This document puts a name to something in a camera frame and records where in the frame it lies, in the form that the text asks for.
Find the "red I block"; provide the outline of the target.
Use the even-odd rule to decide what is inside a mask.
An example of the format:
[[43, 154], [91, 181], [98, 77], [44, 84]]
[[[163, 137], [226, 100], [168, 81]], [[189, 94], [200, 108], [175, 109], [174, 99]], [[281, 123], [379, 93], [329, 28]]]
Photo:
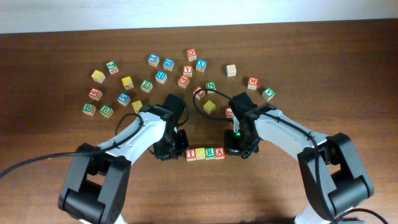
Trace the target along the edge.
[[187, 149], [185, 151], [185, 158], [187, 161], [195, 161], [197, 159], [195, 149]]

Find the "yellow C block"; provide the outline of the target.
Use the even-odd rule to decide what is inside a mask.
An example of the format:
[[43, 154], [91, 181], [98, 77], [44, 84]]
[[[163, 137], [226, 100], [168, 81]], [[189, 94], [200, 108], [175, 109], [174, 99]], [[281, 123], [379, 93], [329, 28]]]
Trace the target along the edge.
[[196, 160], [206, 159], [205, 148], [196, 148], [195, 149]]

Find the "red A block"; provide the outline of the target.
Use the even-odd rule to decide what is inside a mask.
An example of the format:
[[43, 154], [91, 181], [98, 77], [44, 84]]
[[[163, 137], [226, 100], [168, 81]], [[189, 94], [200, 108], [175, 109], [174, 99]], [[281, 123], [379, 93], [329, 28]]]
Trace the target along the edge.
[[215, 159], [224, 159], [225, 158], [225, 150], [223, 147], [215, 148]]

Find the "green R block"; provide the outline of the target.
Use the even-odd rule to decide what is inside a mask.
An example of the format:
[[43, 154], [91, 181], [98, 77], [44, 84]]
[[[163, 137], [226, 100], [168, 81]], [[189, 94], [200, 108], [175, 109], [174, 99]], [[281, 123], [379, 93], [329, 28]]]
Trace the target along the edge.
[[215, 159], [215, 149], [213, 147], [205, 148], [205, 159], [206, 160]]

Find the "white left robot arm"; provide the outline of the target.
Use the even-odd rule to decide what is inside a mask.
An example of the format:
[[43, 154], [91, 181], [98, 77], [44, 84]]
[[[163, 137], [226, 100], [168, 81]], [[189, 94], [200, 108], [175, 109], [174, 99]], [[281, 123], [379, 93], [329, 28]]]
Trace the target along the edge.
[[156, 158], [175, 159], [188, 149], [186, 132], [178, 123], [186, 103], [168, 94], [162, 105], [143, 106], [119, 134], [97, 146], [76, 150], [58, 207], [82, 223], [124, 223], [131, 166], [150, 147]]

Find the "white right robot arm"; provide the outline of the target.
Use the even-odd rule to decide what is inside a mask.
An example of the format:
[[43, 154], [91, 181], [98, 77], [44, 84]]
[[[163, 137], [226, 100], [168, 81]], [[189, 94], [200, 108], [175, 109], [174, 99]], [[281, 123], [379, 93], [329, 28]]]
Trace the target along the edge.
[[373, 196], [373, 184], [346, 134], [312, 131], [271, 104], [254, 104], [245, 92], [228, 104], [234, 114], [234, 128], [224, 134], [229, 155], [247, 159], [261, 141], [269, 141], [298, 161], [308, 204], [294, 223], [331, 223]]

